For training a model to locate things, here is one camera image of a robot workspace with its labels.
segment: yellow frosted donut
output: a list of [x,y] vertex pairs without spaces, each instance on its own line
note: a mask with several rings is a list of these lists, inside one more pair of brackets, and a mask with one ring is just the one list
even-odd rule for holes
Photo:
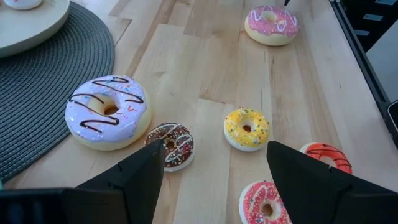
[[259,111],[240,108],[224,120],[224,134],[236,149],[252,152],[263,148],[269,134],[269,122]]

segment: round woven placemat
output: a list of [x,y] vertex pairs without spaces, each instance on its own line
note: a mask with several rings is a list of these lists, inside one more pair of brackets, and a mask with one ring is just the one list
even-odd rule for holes
[[92,12],[71,2],[65,25],[34,49],[0,59],[0,178],[3,182],[54,148],[69,131],[67,98],[112,72],[114,45]]

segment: chocolate drizzle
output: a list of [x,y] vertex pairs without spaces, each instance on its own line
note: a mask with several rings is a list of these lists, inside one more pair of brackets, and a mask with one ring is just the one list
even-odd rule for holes
[[[324,147],[331,147],[331,146],[326,145],[326,144],[323,144],[322,146],[324,146]],[[338,152],[338,153],[340,153],[341,155],[345,156],[343,152],[340,152],[340,151],[338,151],[338,150],[332,150],[332,149],[311,149],[311,150],[308,150],[306,153],[307,153],[307,154],[317,154],[317,155],[321,155],[320,153],[317,153],[317,152],[319,152],[319,151],[321,151],[321,152],[322,152],[322,151]],[[352,165],[349,163],[349,161],[348,161],[347,159],[344,159],[344,158],[337,158],[337,159],[334,159],[333,161],[340,161],[340,160],[341,160],[341,161],[347,162],[347,164],[338,164],[337,167],[339,167],[339,166],[349,166],[349,167],[352,167]]]
[[130,96],[133,96],[133,97],[137,98],[137,100],[124,100],[126,102],[135,102],[135,103],[139,103],[139,104],[143,104],[144,103],[144,100],[140,96],[137,96],[137,95],[134,95],[132,93],[125,92],[125,91],[117,90],[117,89],[115,89],[115,88],[113,88],[111,86],[102,84],[100,82],[105,82],[105,83],[106,82],[129,83],[129,80],[127,80],[125,78],[113,77],[111,80],[95,80],[95,81],[92,81],[91,83],[95,84],[95,85],[105,86],[105,87],[108,87],[108,88],[110,88],[110,89],[112,89],[114,91],[117,91],[117,92],[120,92],[120,93],[124,93],[124,94],[127,94],[127,95],[130,95]]
[[98,98],[98,97],[95,96],[95,95],[88,94],[88,93],[78,93],[78,94],[74,94],[74,95],[72,95],[72,96],[69,97],[68,101],[69,101],[69,102],[72,102],[72,101],[73,101],[72,98],[75,97],[75,96],[90,96],[90,97],[96,98],[96,99],[99,100],[102,104],[104,104],[104,101],[103,101],[103,100],[101,100],[100,98]]
[[[99,86],[105,86],[105,87],[110,88],[110,89],[112,89],[114,91],[117,91],[117,92],[120,92],[120,93],[124,93],[124,94],[127,94],[127,95],[130,95],[130,96],[133,96],[133,97],[137,98],[137,100],[124,100],[124,101],[135,102],[135,103],[139,103],[139,104],[143,104],[144,103],[144,100],[140,96],[137,96],[137,95],[134,95],[132,93],[125,92],[125,91],[117,90],[117,89],[115,89],[115,88],[113,88],[111,86],[102,84],[101,82],[129,83],[129,80],[127,80],[125,78],[113,77],[112,80],[95,80],[95,81],[92,81],[92,84],[99,85]],[[91,129],[93,131],[96,131],[96,132],[99,132],[99,133],[102,133],[101,130],[98,130],[98,129],[92,127],[92,126],[89,126],[89,125],[87,125],[87,123],[103,123],[103,124],[110,124],[110,125],[114,125],[114,126],[119,124],[119,119],[117,119],[117,118],[115,118],[113,116],[100,114],[97,111],[91,109],[90,107],[84,105],[83,103],[80,103],[79,101],[73,100],[72,98],[75,97],[75,96],[90,96],[90,97],[93,97],[93,98],[97,99],[102,104],[104,104],[104,101],[101,100],[100,98],[98,98],[97,96],[89,94],[89,93],[78,93],[78,94],[74,94],[71,97],[69,97],[68,101],[69,102],[74,102],[74,103],[76,103],[76,104],[78,104],[80,106],[83,106],[83,107],[87,108],[88,110],[90,110],[90,111],[92,111],[92,112],[94,112],[94,113],[96,113],[96,114],[98,114],[100,116],[103,116],[105,118],[109,118],[109,119],[113,120],[113,121],[102,121],[102,120],[96,120],[96,119],[85,120],[85,121],[80,122],[80,126],[82,126],[84,128],[89,128],[89,129]]]
[[100,116],[103,116],[103,117],[106,117],[106,118],[110,118],[110,119],[112,119],[114,121],[114,122],[111,122],[111,121],[102,121],[102,120],[95,120],[95,119],[93,119],[93,120],[85,120],[85,121],[80,122],[80,126],[82,126],[84,128],[90,128],[91,130],[94,130],[96,132],[102,133],[101,130],[98,130],[98,129],[94,128],[94,127],[91,127],[91,126],[87,125],[86,123],[96,122],[96,123],[110,124],[110,125],[115,125],[115,126],[119,124],[119,119],[117,119],[115,117],[112,117],[112,116],[106,116],[106,115],[100,114],[97,111],[95,111],[95,110],[89,108],[88,106],[84,105],[83,103],[80,103],[79,101],[72,100],[72,97],[74,97],[76,95],[71,96],[69,100],[73,101],[74,103],[76,103],[76,104],[78,104],[80,106],[83,106],[83,107],[87,108],[88,110],[90,110],[90,111],[92,111],[92,112],[94,112],[94,113],[96,113],[96,114],[98,114]]

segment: wooden table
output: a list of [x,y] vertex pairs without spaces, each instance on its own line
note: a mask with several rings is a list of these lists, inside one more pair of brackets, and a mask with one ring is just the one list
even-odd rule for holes
[[[292,0],[300,32],[266,47],[243,29],[246,14],[273,0],[79,0],[108,25],[114,74],[139,81],[155,101],[151,128],[188,126],[197,154],[165,174],[154,223],[240,223],[238,197],[272,180],[266,149],[243,153],[223,136],[239,106],[262,110],[269,139],[299,149],[312,141],[342,148],[354,175],[398,190],[398,151],[327,0]],[[71,136],[10,180],[7,188],[76,186],[143,146],[98,152]]]

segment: donut hole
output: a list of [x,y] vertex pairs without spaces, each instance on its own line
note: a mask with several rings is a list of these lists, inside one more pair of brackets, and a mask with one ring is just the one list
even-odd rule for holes
[[251,127],[249,126],[249,125],[244,125],[243,127],[242,127],[245,131],[247,131],[247,132],[251,132]]
[[166,143],[166,148],[167,149],[175,148],[175,140],[174,139],[167,138],[167,139],[165,139],[165,143]]
[[242,129],[245,130],[246,132],[250,133],[253,130],[255,130],[256,125],[253,123],[253,121],[250,120],[245,120],[242,122]]
[[267,204],[262,206],[261,212],[262,212],[262,214],[264,214],[264,216],[269,217],[269,216],[271,216],[274,213],[274,209],[272,209],[271,204],[267,203]]
[[108,105],[104,110],[104,115],[112,115],[118,112],[118,107],[116,105]]
[[269,11],[263,12],[263,13],[262,13],[262,17],[263,17],[267,22],[276,22],[276,20],[278,19],[278,17],[276,16],[275,13],[269,12]]
[[332,158],[328,157],[328,156],[321,156],[321,158],[319,159],[320,161],[328,164],[329,166],[332,166],[334,168],[337,167],[336,163],[333,161]]

